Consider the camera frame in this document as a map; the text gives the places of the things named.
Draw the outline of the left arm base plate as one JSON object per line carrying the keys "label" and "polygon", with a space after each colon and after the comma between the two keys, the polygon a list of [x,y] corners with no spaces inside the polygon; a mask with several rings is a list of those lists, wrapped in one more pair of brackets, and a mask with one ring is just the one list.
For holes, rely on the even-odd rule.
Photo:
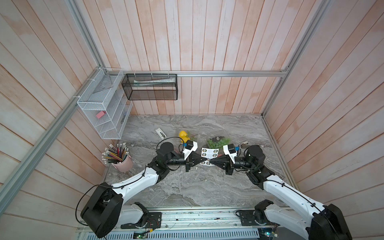
{"label": "left arm base plate", "polygon": [[162,225],[162,213],[161,212],[149,212],[136,224],[124,224],[121,225],[121,229],[132,229],[132,230],[155,230],[159,229]]}

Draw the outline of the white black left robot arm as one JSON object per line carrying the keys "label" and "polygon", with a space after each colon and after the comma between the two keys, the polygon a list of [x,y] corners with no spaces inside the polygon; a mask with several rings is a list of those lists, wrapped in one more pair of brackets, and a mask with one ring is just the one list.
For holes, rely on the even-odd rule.
{"label": "white black left robot arm", "polygon": [[171,171],[169,166],[183,165],[188,172],[191,167],[207,160],[196,153],[196,142],[187,141],[183,146],[182,153],[178,154],[172,143],[162,143],[156,151],[156,157],[137,175],[112,185],[106,182],[96,185],[80,213],[83,224],[99,239],[106,237],[116,226],[134,225],[146,228],[151,223],[147,208],[139,202],[129,206],[125,204],[144,189],[162,181]]}

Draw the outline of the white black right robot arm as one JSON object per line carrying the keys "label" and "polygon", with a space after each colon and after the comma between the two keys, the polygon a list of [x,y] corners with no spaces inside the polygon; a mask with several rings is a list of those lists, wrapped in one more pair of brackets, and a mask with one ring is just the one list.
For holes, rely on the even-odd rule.
{"label": "white black right robot arm", "polygon": [[255,206],[254,219],[259,225],[278,224],[306,240],[350,240],[352,235],[342,211],[335,205],[324,205],[311,199],[283,181],[264,165],[265,154],[259,145],[237,155],[234,145],[223,147],[224,154],[210,163],[224,169],[227,175],[234,170],[245,170],[249,180],[260,189],[274,195],[290,208],[282,209],[264,200]]}

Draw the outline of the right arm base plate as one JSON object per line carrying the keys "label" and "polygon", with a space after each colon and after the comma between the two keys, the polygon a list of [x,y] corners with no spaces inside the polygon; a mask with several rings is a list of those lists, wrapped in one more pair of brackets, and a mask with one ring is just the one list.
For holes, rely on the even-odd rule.
{"label": "right arm base plate", "polygon": [[254,210],[236,210],[235,215],[240,219],[241,225],[243,227],[249,227],[249,226],[273,226],[273,227],[279,227],[279,224],[272,223],[268,220],[260,220],[257,221],[255,219]]}

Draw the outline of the clear box of grapes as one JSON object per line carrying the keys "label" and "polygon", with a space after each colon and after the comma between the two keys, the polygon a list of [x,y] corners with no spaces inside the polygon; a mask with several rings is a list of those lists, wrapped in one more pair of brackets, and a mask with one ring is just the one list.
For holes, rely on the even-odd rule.
{"label": "clear box of grapes", "polygon": [[217,136],[210,139],[207,139],[207,145],[209,149],[220,149],[225,145],[231,143],[231,139],[229,137]]}

